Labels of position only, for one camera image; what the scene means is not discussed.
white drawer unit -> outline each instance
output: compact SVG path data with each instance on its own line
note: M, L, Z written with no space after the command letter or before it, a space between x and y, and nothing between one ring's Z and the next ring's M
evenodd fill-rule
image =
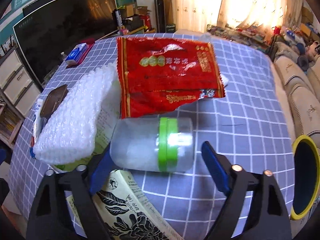
M4 94L14 105L19 96L26 90L28 85L32 82L27 70L22 67L19 72L14 76L11 82L4 90Z
M14 50L0 66L0 88L3 89L6 83L17 73L22 66L17 52Z
M16 109L18 109L24 117L27 117L29 115L29 110L31 109L39 95L39 89L35 84L32 84L15 106Z

stuffed toy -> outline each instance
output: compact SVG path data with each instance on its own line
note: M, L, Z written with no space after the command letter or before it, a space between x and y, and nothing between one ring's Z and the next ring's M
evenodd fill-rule
M310 46L306 47L306 55L309 61L315 61L320 56L320 45L314 41Z

plastic bag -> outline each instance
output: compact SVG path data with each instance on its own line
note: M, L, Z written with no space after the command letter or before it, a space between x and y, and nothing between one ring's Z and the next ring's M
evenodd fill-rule
M117 43L122 118L225 96L211 43L149 37L121 37Z

green jar band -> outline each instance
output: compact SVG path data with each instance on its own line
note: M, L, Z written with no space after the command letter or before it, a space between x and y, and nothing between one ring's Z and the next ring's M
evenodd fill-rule
M176 118L169 118L167 120L167 167L170 168L176 167L178 162L177 133L178 120Z
M161 117L159 122L158 167L167 171L167 117Z

plastic jar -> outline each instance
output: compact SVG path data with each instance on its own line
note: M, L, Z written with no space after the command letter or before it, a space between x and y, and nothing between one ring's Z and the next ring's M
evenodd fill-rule
M110 145L114 163L140 171L187 171L194 161L190 118L126 118Z

